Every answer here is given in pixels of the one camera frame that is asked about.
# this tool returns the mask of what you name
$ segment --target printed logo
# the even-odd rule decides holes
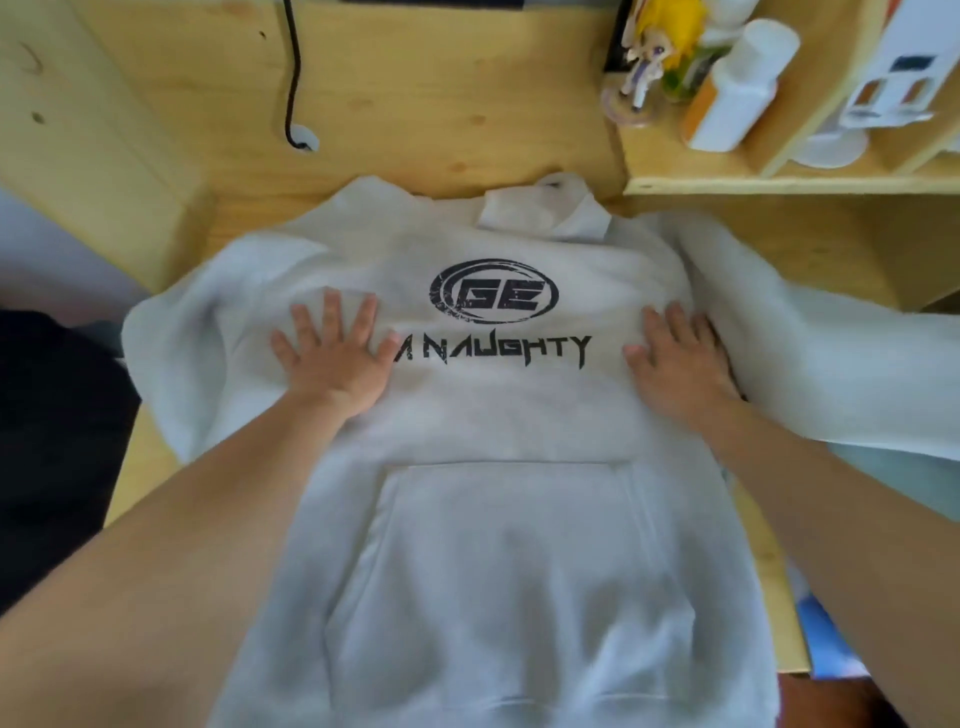
[[[559,299],[557,284],[536,268],[497,257],[450,266],[430,284],[432,304],[474,324],[529,321]]]

